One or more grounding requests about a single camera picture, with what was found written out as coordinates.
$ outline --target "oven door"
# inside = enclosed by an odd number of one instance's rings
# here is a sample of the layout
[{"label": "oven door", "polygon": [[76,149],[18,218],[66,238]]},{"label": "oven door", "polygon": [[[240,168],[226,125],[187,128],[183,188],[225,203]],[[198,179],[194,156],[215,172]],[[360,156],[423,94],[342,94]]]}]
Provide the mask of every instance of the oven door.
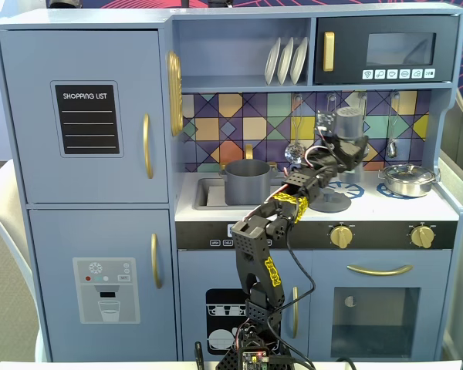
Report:
[{"label": "oven door", "polygon": [[451,81],[458,17],[318,18],[314,83]]},{"label": "oven door", "polygon": [[435,361],[450,250],[314,251],[309,357]]}]

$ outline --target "button label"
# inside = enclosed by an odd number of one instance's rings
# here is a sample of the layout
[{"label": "button label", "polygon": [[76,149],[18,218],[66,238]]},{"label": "button label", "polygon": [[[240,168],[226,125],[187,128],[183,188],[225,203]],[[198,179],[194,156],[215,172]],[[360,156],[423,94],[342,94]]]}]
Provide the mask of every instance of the button label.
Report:
[{"label": "button label", "polygon": [[362,79],[372,79],[373,69],[365,69],[362,71]]},{"label": "button label", "polygon": [[376,79],[385,79],[386,69],[376,69]]},{"label": "button label", "polygon": [[424,73],[424,71],[422,69],[412,69],[411,70],[411,78],[412,79],[421,79],[423,73]]},{"label": "button label", "polygon": [[397,69],[388,69],[387,70],[387,78],[388,79],[397,79],[398,78],[398,70]]},{"label": "button label", "polygon": [[130,281],[130,275],[118,275],[118,281]]},{"label": "button label", "polygon": [[424,72],[425,79],[433,79],[435,77],[435,68],[427,68]]},{"label": "button label", "polygon": [[409,69],[400,69],[400,78],[401,79],[409,79],[410,78],[410,70]]}]

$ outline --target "circuit board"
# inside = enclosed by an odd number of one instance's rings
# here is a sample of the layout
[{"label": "circuit board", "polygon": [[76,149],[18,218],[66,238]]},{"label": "circuit board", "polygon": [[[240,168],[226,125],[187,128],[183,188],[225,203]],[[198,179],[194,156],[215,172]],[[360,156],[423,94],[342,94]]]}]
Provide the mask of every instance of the circuit board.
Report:
[{"label": "circuit board", "polygon": [[268,370],[268,352],[263,350],[244,350],[241,357],[241,370]]}]

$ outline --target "white plate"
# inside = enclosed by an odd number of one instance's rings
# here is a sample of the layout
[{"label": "white plate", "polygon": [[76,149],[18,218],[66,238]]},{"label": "white plate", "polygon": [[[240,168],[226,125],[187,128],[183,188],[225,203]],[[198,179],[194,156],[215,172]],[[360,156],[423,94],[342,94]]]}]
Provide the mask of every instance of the white plate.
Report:
[{"label": "white plate", "polygon": [[288,74],[288,67],[290,67],[290,61],[292,60],[293,51],[293,37],[290,37],[288,44],[286,44],[278,66],[278,80],[279,84],[282,85],[285,82],[286,75]]},{"label": "white plate", "polygon": [[275,74],[276,62],[278,62],[279,47],[281,45],[281,39],[278,38],[275,42],[275,45],[271,48],[269,52],[268,61],[265,64],[265,83],[268,85],[271,83],[272,77]]},{"label": "white plate", "polygon": [[295,55],[292,60],[292,68],[290,68],[290,77],[294,85],[299,81],[300,73],[302,73],[303,63],[306,60],[307,46],[309,39],[304,37],[299,47],[296,48]]}]

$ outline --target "oven window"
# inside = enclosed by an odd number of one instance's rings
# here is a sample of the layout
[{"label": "oven window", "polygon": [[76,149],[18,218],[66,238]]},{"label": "oven window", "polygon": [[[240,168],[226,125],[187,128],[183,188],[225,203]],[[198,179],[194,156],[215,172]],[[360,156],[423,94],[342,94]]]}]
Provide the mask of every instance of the oven window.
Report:
[{"label": "oven window", "polygon": [[409,358],[420,288],[335,288],[331,357]]},{"label": "oven window", "polygon": [[432,64],[435,33],[371,33],[368,66],[425,66]]}]

